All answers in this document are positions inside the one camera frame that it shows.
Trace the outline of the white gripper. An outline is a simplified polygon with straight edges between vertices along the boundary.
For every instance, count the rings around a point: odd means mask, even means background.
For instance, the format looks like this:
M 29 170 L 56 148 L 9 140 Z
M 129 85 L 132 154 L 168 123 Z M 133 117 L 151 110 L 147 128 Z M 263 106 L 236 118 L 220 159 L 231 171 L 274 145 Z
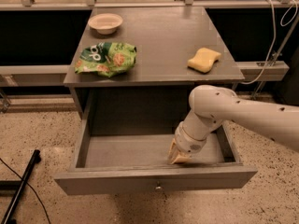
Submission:
M 175 140 L 172 140 L 168 150 L 167 162 L 169 164 L 188 162 L 191 159 L 189 154 L 198 153 L 205 144 L 206 139 L 196 140 L 190 137 L 180 123 L 175 130 Z

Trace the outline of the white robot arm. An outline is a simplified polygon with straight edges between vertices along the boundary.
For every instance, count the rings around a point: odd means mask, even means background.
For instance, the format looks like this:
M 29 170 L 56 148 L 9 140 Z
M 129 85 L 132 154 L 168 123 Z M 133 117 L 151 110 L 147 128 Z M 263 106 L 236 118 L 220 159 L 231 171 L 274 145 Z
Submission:
M 186 163 L 207 137 L 230 120 L 294 151 L 299 151 L 299 107 L 245 100 L 230 89 L 211 85 L 194 88 L 190 111 L 175 130 L 168 162 Z

